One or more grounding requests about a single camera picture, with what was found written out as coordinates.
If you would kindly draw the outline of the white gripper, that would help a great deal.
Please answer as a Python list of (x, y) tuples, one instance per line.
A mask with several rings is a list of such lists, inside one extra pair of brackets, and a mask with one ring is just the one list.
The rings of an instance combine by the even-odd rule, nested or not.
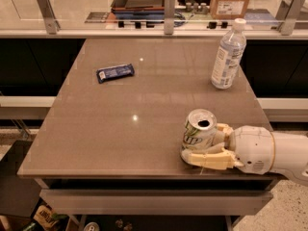
[(224, 148), (214, 154), (190, 153), (188, 163), (216, 170), (237, 167), (244, 173), (260, 175), (270, 171), (274, 159), (274, 139), (269, 130), (263, 127), (242, 126), (233, 132), (233, 128), (228, 124), (219, 123), (213, 144), (222, 142), (225, 145), (229, 144), (229, 149), (236, 155)]

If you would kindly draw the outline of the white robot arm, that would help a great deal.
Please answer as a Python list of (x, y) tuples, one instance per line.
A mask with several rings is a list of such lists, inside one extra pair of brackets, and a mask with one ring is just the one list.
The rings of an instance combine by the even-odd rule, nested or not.
[(214, 144), (185, 148), (182, 159), (188, 164), (226, 170), (236, 167), (244, 173), (277, 173), (308, 186), (308, 138), (263, 127), (242, 126), (232, 130), (221, 124)]

